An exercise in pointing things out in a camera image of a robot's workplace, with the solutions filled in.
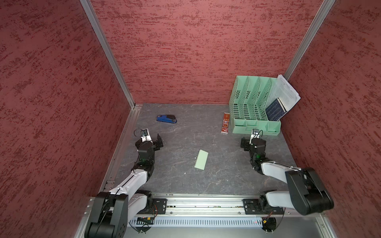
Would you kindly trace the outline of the light green square paper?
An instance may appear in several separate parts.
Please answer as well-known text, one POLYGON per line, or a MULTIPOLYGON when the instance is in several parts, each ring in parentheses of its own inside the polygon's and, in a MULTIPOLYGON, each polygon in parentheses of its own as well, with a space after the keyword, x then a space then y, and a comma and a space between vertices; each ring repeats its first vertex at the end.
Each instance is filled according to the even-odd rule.
POLYGON ((208 152, 204 150, 200 150, 197 155, 194 167, 196 169, 204 170, 206 166, 207 158, 208 158, 208 152))

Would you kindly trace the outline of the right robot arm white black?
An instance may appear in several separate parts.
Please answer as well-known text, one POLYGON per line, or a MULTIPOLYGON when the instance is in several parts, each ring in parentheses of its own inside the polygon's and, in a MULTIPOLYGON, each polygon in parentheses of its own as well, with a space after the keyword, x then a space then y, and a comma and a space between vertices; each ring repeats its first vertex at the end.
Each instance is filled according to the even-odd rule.
POLYGON ((275 178, 288 187, 287 191, 269 190, 260 195, 257 204, 261 212, 279 207, 306 216, 334 208, 333 198, 313 168, 288 166, 270 160, 266 157, 266 144, 259 137, 243 137, 240 142, 240 147, 249 152, 250 164, 257 173, 275 178))

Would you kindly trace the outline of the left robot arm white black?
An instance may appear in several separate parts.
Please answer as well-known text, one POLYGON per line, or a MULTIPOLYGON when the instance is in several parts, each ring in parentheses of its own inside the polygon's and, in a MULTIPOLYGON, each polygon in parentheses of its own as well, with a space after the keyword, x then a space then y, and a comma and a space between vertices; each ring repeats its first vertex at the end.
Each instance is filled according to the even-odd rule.
POLYGON ((163 147, 163 141, 159 135, 153 140, 149 130, 144 129, 140 130, 136 147, 138 158, 130 175, 115 188, 95 197, 84 231, 86 238, 122 238, 135 215, 152 209, 151 192, 140 188, 153 174, 155 152, 163 147))

